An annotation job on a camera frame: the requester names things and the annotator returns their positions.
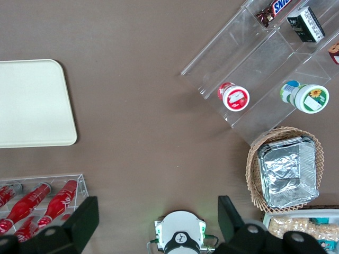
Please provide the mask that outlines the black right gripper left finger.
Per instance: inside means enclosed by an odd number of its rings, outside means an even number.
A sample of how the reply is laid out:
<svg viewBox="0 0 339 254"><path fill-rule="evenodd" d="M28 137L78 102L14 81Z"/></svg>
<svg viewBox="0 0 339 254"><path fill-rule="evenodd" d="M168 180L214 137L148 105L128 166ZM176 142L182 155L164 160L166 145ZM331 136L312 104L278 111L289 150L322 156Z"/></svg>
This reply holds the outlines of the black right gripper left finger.
<svg viewBox="0 0 339 254"><path fill-rule="evenodd" d="M100 221L98 198L87 197L61 226L50 226L26 242L1 236L1 253L82 253Z"/></svg>

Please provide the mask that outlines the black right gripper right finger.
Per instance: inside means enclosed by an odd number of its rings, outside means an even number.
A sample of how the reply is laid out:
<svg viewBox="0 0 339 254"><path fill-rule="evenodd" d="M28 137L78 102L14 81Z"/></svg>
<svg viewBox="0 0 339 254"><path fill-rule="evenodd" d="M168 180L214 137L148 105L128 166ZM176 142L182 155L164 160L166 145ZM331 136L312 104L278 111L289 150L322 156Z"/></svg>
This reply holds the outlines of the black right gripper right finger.
<svg viewBox="0 0 339 254"><path fill-rule="evenodd" d="M256 223L245 223L227 195L218 197L218 224L225 242L214 253L326 253L307 233L289 231L280 239Z"/></svg>

